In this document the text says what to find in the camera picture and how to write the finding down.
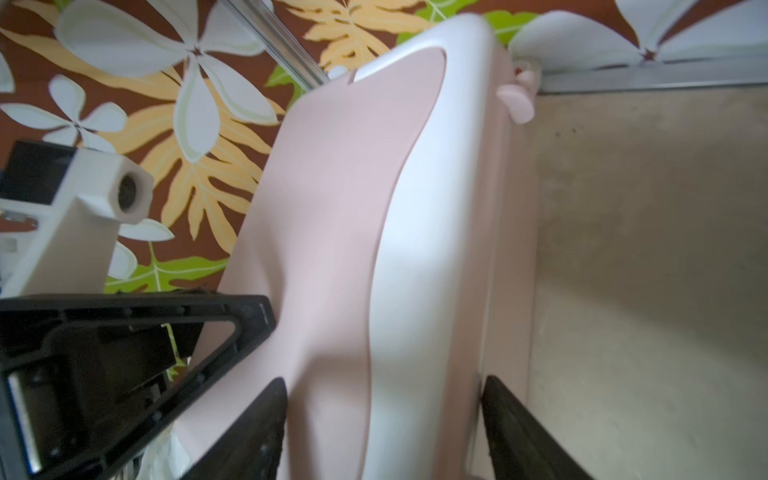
metal trim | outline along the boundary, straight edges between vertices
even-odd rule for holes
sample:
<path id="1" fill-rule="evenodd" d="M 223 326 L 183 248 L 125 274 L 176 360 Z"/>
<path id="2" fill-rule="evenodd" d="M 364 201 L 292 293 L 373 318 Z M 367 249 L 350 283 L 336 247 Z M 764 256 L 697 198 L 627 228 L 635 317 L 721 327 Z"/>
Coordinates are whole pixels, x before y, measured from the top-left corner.
<path id="1" fill-rule="evenodd" d="M 229 7 L 264 49 L 304 91 L 327 83 L 328 75 L 260 0 L 227 0 Z"/>
<path id="2" fill-rule="evenodd" d="M 768 57 L 649 63 L 627 68 L 545 74 L 542 94 L 768 84 Z"/>
<path id="3" fill-rule="evenodd" d="M 40 453 L 38 452 L 38 445 L 35 441 L 35 432 L 32 430 L 32 422 L 29 419 L 27 402 L 24 400 L 24 390 L 22 388 L 22 381 L 18 377 L 18 372 L 13 372 L 8 376 L 8 387 L 11 390 L 13 406 L 16 408 L 18 426 L 22 429 L 22 437 L 24 438 L 24 448 L 27 453 L 29 471 L 30 473 L 35 474 L 40 472 L 42 464 L 40 463 Z"/>

white flower pattern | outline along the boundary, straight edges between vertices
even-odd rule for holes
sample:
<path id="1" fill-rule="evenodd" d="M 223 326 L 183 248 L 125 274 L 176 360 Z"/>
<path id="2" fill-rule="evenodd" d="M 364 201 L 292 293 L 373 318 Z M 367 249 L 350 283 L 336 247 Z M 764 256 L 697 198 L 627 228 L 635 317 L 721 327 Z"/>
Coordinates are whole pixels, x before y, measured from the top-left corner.
<path id="1" fill-rule="evenodd" d="M 147 0 L 181 41 L 172 40 L 101 0 L 74 0 L 61 14 L 56 38 L 81 60 L 109 74 L 139 78 L 185 62 L 184 79 L 174 108 L 174 132 L 184 157 L 197 162 L 214 146 L 220 119 L 205 71 L 224 104 L 238 120 L 274 124 L 269 101 L 243 75 L 210 55 L 222 52 L 254 56 L 263 46 L 225 5 L 210 10 L 198 35 L 197 0 Z"/>
<path id="2" fill-rule="evenodd" d="M 164 242 L 175 238 L 174 234 L 162 223 L 147 218 L 136 225 L 123 223 L 120 225 L 120 237 L 145 242 Z M 118 280 L 126 280 L 136 271 L 138 260 L 131 249 L 120 242 L 114 245 L 112 260 L 109 263 L 108 275 Z"/>
<path id="3" fill-rule="evenodd" d="M 64 75 L 56 75 L 48 84 L 48 91 L 67 118 L 28 104 L 2 104 L 0 110 L 26 127 L 53 130 L 43 136 L 44 141 L 71 147 L 82 137 L 85 147 L 114 153 L 112 144 L 94 132 L 122 130 L 127 120 L 122 108 L 112 102 L 101 104 L 81 120 L 85 91 L 80 85 Z"/>
<path id="4" fill-rule="evenodd" d="M 13 81 L 13 73 L 11 73 L 11 67 L 5 60 L 5 57 L 0 53 L 0 93 L 12 94 L 16 91 L 16 83 Z"/>
<path id="5" fill-rule="evenodd" d="M 545 73 L 648 61 L 768 54 L 768 2 L 732 5 L 662 39 L 698 0 L 615 0 L 637 45 L 614 30 L 570 12 L 534 18 L 509 42 L 513 58 L 537 58 Z"/>

wall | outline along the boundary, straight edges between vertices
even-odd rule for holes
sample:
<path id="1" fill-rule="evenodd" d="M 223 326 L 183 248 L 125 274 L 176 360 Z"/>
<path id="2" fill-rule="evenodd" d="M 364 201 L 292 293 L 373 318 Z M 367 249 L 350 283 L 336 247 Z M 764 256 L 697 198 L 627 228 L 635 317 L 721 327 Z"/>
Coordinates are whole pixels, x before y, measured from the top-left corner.
<path id="1" fill-rule="evenodd" d="M 294 88 L 221 7 L 14 0 L 0 17 L 0 161 L 26 138 L 154 175 L 153 220 L 121 229 L 108 292 L 215 288 L 227 265 Z"/>
<path id="2" fill-rule="evenodd" d="M 279 0 L 275 12 L 327 71 L 358 68 L 464 12 L 483 14 L 505 45 L 517 37 L 513 51 L 540 58 L 546 71 L 568 71 L 768 53 L 767 5 L 764 0 Z"/>

metal pole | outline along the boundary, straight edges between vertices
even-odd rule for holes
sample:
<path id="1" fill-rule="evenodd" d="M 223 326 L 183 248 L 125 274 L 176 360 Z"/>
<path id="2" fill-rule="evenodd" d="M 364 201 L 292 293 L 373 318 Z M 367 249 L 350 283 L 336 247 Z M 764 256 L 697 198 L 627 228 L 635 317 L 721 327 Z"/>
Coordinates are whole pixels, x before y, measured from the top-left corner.
<path id="1" fill-rule="evenodd" d="M 304 91 L 329 81 L 326 72 L 261 0 L 226 0 L 225 3 Z"/>
<path id="2" fill-rule="evenodd" d="M 768 56 L 715 58 L 544 74 L 542 94 L 737 87 L 768 84 Z"/>

concrete floor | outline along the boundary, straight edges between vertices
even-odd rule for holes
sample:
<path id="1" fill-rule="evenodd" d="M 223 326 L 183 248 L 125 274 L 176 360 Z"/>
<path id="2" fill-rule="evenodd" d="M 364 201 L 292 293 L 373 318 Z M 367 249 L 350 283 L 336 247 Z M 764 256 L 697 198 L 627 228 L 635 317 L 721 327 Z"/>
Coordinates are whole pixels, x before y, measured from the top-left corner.
<path id="1" fill-rule="evenodd" d="M 541 98 L 528 405 L 597 480 L 768 475 L 768 88 Z"/>

